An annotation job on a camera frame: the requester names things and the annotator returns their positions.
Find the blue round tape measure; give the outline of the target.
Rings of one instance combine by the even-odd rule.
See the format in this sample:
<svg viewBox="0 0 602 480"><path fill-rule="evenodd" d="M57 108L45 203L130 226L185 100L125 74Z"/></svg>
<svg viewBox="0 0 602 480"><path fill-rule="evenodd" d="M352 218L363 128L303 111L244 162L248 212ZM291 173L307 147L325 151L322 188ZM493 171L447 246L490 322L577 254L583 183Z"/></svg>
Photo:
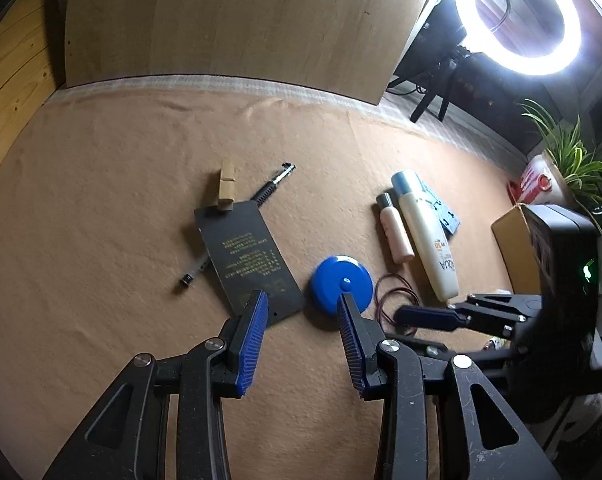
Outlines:
<svg viewBox="0 0 602 480"><path fill-rule="evenodd" d="M329 318L337 316L342 294L350 294L363 313L371 303L374 284L362 263L345 255L330 256L315 269L310 280L310 294L315 308Z"/></svg>

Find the black card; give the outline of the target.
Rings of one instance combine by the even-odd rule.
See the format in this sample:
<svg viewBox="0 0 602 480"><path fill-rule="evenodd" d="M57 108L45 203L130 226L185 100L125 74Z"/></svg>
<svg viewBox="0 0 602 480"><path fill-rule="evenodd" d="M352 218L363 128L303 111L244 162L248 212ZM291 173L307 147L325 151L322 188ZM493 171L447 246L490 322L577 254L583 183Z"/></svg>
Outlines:
<svg viewBox="0 0 602 480"><path fill-rule="evenodd" d="M269 298L269 326L302 310L303 293L264 219L223 243L222 255L222 262L212 266L233 315L243 313L255 290L263 290Z"/></svg>

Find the white sunscreen bottle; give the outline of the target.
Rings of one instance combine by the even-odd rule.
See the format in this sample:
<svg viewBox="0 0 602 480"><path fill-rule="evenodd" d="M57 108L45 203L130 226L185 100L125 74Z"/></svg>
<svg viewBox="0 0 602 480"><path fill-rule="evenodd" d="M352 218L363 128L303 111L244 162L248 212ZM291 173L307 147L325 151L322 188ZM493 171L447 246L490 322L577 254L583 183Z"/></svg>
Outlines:
<svg viewBox="0 0 602 480"><path fill-rule="evenodd" d="M438 300L445 304L458 296L458 274L438 214L416 174L397 172L391 183L429 283Z"/></svg>

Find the black gel pen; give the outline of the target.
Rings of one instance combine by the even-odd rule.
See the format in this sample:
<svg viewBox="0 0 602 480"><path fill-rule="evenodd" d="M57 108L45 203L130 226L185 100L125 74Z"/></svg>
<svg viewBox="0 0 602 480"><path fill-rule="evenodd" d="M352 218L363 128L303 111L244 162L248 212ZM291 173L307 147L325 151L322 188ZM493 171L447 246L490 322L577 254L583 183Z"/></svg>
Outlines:
<svg viewBox="0 0 602 480"><path fill-rule="evenodd" d="M196 260L195 266L182 275L179 286L189 288L195 278L205 272L209 266L222 262L223 243L229 242L233 237L246 234L251 226L263 222L259 209L276 192L280 182L294 171L293 162L284 162L277 174L267 180L250 200L237 203L233 210L220 211L217 207L196 210L195 216L198 222L202 223L199 231L203 238L205 252Z"/></svg>

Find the wooden clothespin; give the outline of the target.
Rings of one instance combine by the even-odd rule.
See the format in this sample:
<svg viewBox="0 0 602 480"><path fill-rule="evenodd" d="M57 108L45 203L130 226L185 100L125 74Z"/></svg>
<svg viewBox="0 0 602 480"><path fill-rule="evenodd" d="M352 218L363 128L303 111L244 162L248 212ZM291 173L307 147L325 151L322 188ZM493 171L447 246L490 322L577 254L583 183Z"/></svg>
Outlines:
<svg viewBox="0 0 602 480"><path fill-rule="evenodd" d="M217 192L217 209L230 211L236 200L236 165L231 158L224 158L219 173L219 192Z"/></svg>

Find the small pink bottle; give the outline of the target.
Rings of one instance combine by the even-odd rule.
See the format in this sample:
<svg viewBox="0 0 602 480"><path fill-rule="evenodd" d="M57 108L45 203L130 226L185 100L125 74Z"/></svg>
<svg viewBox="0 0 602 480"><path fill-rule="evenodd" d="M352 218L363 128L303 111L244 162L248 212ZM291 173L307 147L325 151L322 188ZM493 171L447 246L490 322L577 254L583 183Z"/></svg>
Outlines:
<svg viewBox="0 0 602 480"><path fill-rule="evenodd" d="M392 260L395 264L407 263L415 256L409 241L400 211L394 207L389 193L385 192L376 197L379 207L379 219L388 240Z"/></svg>

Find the blue patterned card box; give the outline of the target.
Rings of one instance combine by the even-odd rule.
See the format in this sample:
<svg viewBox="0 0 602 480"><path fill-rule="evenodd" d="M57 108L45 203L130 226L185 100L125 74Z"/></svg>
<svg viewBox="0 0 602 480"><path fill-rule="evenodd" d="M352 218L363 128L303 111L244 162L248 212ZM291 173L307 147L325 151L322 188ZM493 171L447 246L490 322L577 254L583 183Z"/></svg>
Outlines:
<svg viewBox="0 0 602 480"><path fill-rule="evenodd" d="M423 189L423 194L425 194L427 198L427 202L431 205L432 209L435 211L441 226L445 232L447 238L450 238L458 232L458 228L461 226L461 220L458 218L456 214L443 202L440 200L439 196L435 194L426 184L426 182L421 178L417 177L421 188Z"/></svg>

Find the cardboard box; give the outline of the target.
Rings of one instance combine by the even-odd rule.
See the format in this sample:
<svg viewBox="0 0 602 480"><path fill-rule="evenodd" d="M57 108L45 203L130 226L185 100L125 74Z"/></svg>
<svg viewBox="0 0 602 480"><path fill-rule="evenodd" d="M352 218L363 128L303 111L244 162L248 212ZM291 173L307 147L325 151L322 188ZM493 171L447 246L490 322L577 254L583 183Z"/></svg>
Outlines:
<svg viewBox="0 0 602 480"><path fill-rule="evenodd" d="M513 292L518 295L540 295L539 266L534 257L530 232L522 206L510 208L491 226L499 246Z"/></svg>

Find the red pot saucer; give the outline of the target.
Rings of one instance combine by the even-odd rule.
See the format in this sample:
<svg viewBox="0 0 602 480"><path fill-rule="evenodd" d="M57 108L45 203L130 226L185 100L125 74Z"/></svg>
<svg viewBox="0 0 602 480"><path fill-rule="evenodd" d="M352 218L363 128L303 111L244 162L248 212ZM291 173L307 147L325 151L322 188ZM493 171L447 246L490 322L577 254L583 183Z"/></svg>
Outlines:
<svg viewBox="0 0 602 480"><path fill-rule="evenodd" d="M522 195L522 191L520 191L519 184L517 182L508 181L506 185L506 191L513 204L520 202L520 195Z"/></svg>

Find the white red flower pot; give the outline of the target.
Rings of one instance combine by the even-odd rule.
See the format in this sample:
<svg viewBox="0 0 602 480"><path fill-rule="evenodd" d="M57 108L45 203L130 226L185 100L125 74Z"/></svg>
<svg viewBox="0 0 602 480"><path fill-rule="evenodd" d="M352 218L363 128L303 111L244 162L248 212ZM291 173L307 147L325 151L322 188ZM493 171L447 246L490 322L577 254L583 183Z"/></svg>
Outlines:
<svg viewBox="0 0 602 480"><path fill-rule="evenodd" d="M518 197L515 202L563 207L572 205L570 189L567 188L564 177L548 151L544 150L528 162L518 183Z"/></svg>

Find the spider plant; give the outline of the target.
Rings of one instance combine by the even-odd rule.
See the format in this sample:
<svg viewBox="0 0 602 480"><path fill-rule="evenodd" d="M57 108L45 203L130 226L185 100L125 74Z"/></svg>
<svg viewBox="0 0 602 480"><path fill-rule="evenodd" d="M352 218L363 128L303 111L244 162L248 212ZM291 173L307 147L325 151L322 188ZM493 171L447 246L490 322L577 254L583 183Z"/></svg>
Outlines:
<svg viewBox="0 0 602 480"><path fill-rule="evenodd" d="M536 126L544 153L562 176L578 211L584 212L602 236L602 161L582 139L582 119L573 124L558 122L540 103L525 98L517 106Z"/></svg>

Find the large plywood board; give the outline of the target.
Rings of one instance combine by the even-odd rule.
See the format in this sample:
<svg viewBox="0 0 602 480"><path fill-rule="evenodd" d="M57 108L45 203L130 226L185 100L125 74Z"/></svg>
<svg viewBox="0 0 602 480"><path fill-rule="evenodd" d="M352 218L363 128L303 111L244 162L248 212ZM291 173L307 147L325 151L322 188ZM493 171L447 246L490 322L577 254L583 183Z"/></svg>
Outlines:
<svg viewBox="0 0 602 480"><path fill-rule="evenodd" d="M376 104L427 0L69 0L66 82L214 75Z"/></svg>

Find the pine wood headboard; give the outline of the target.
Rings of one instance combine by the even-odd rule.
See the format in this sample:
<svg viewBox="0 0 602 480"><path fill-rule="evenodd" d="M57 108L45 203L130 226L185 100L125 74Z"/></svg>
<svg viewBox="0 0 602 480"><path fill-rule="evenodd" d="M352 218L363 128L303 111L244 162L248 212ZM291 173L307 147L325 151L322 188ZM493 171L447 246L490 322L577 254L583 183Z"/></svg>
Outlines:
<svg viewBox="0 0 602 480"><path fill-rule="evenodd" d="M0 165L65 81L59 1L14 0L0 20Z"/></svg>

